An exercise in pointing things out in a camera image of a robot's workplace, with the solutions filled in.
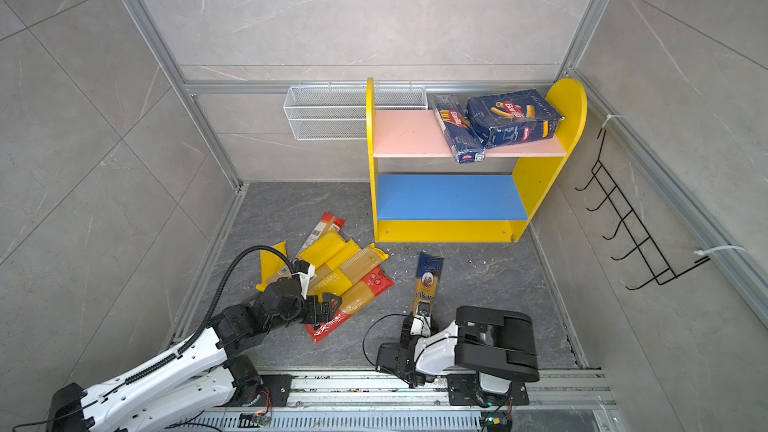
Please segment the blue yellow spaghetti bag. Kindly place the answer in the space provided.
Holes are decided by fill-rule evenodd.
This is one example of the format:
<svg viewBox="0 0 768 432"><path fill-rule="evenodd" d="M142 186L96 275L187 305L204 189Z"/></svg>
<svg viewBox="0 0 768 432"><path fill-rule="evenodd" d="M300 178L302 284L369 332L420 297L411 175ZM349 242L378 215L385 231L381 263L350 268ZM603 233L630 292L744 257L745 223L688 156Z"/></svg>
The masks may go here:
<svg viewBox="0 0 768 432"><path fill-rule="evenodd" d="M444 258L419 253L412 312L415 317L430 318L442 274Z"/></svg>

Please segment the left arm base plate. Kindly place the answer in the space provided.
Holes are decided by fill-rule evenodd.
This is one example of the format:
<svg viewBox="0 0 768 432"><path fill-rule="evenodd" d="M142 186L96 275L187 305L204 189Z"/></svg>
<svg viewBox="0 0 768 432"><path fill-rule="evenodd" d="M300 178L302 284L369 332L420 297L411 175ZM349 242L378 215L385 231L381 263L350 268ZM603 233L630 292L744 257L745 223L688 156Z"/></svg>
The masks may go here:
<svg viewBox="0 0 768 432"><path fill-rule="evenodd" d="M267 402L271 407L285 407L291 390L293 376L288 374L268 374L244 385L237 385L232 398L223 407L256 407L265 409Z"/></svg>

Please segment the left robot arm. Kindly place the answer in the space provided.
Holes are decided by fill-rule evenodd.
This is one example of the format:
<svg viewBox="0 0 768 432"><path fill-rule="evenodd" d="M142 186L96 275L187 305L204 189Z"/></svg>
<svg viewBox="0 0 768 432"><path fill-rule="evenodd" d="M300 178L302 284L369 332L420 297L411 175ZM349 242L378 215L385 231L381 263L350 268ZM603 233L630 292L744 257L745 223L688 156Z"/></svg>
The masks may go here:
<svg viewBox="0 0 768 432"><path fill-rule="evenodd" d="M269 284L256 299L218 311L229 277L248 255L277 258L288 274ZM52 397L40 426L48 431L156 431L194 412L248 405L266 398L267 388L247 351L275 327L293 323L319 327L331 322L340 296L308 292L312 264L289 260L274 247L256 245L230 263L204 316L183 342L129 372L83 388L71 383Z"/></svg>

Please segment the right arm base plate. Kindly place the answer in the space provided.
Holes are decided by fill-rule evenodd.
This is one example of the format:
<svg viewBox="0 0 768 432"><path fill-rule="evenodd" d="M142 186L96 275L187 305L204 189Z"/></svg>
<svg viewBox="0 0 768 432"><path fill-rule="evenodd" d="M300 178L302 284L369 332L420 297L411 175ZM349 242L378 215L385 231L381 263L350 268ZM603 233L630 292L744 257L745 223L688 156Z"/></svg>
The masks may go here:
<svg viewBox="0 0 768 432"><path fill-rule="evenodd" d="M530 403L524 382L513 382L484 373L447 376L452 406L524 406Z"/></svg>

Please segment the blue Barilla spaghetti bag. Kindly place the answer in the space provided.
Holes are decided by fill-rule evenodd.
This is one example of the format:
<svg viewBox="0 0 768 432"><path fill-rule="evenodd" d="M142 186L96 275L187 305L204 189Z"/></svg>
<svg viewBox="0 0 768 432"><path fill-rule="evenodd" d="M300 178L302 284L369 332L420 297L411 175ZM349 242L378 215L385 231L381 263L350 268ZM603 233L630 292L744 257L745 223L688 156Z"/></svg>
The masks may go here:
<svg viewBox="0 0 768 432"><path fill-rule="evenodd" d="M456 95L435 95L433 109L449 150L458 164L479 163L485 149Z"/></svg>

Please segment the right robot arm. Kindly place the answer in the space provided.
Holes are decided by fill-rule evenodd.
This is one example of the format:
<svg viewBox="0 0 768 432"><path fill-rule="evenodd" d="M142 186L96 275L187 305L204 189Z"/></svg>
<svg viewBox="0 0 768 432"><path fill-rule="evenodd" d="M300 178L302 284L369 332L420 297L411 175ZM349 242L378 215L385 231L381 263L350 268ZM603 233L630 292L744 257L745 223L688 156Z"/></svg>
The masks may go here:
<svg viewBox="0 0 768 432"><path fill-rule="evenodd" d="M524 313L461 306L439 330L428 306L403 317L400 339L379 346L375 370L411 388L443 376L452 406L520 406L540 380L532 318Z"/></svg>

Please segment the blue Barilla rigatoni box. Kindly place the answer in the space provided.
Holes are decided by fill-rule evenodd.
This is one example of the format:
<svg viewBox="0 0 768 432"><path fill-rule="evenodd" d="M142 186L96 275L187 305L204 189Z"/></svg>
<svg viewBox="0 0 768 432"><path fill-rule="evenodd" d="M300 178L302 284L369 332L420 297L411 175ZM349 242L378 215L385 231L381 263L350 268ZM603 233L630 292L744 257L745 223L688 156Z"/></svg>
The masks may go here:
<svg viewBox="0 0 768 432"><path fill-rule="evenodd" d="M485 148L553 138L564 119L535 89L470 97L467 117Z"/></svg>

